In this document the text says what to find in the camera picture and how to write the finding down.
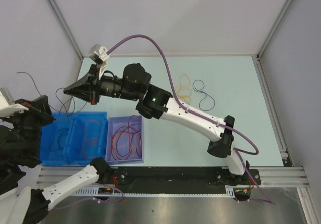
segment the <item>black bracket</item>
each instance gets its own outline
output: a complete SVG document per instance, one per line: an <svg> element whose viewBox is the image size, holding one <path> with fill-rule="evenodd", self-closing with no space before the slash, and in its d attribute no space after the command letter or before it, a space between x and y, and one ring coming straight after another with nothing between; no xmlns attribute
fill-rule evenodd
<svg viewBox="0 0 321 224"><path fill-rule="evenodd" d="M31 190L30 204L23 224L36 224L48 215L49 200L42 195L43 190Z"/></svg>

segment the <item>dark blue wire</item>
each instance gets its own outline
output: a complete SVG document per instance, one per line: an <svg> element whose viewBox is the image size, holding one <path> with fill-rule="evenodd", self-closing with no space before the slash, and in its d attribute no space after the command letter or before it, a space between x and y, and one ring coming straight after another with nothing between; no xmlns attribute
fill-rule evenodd
<svg viewBox="0 0 321 224"><path fill-rule="evenodd" d="M195 88L194 84L195 84L196 81L201 82L201 83L203 84L203 87L200 88L200 89ZM199 93L205 94L205 97L204 97L204 98L200 101L200 103L199 103L199 109L202 110L202 111L210 111L210 110L212 110L212 109L215 107L215 100L214 100L211 96L209 96L207 93L205 93L204 91L202 91L202 90L204 89L204 87L205 87L204 82L201 81L201 80L199 80L199 79L195 80L195 81L193 82L193 85L192 85L192 88L193 88L193 90L194 90L195 92L199 92ZM213 107L211 107L210 109L202 109L202 108L201 108L201 102L202 102L203 100L205 100L205 99L207 98L207 96L210 97L210 98L213 100L213 102L214 102Z"/></svg>

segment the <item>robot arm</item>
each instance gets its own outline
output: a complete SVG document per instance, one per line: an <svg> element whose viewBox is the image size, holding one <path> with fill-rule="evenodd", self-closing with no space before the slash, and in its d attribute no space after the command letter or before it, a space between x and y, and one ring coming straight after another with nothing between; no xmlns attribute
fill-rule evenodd
<svg viewBox="0 0 321 224"><path fill-rule="evenodd" d="M112 72L112 76L101 75L101 66L104 65L107 49L95 45L95 49L105 49L101 54L98 51L90 53L90 58L96 64L92 64L88 73L64 89L64 93L80 98L92 105L99 103L101 96L138 101L136 110L144 117L164 119L176 122L187 128L195 130L209 139L207 152L213 156L223 158L229 167L231 174L243 176L245 173L241 159L233 150L232 131L215 125L201 117L183 110L172 94L152 85L151 75L145 71L140 63L129 64L124 68L122 78L118 78ZM219 118L207 115L197 109L187 106L194 112L200 113L217 123L233 127L234 118L226 116Z"/></svg>

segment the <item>cable tie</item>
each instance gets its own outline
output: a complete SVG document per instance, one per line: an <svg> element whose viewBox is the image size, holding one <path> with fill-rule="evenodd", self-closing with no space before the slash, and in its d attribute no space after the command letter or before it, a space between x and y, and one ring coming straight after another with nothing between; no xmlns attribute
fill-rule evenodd
<svg viewBox="0 0 321 224"><path fill-rule="evenodd" d="M185 109L185 113L188 113L188 112L189 112L189 110L190 110L190 106L189 106L189 105L187 105L187 107L186 107L186 109Z"/></svg>

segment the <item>gray wall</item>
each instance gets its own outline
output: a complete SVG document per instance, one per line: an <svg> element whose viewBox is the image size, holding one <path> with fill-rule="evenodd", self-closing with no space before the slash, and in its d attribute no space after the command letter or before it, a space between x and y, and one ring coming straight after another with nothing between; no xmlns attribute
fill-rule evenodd
<svg viewBox="0 0 321 224"><path fill-rule="evenodd" d="M46 0L0 0L0 16L0 87L14 99L38 97L28 76L16 74L26 71L60 107L55 91L73 82L80 63Z"/></svg>
<svg viewBox="0 0 321 224"><path fill-rule="evenodd" d="M262 65L295 164L321 207L321 0L295 0Z"/></svg>

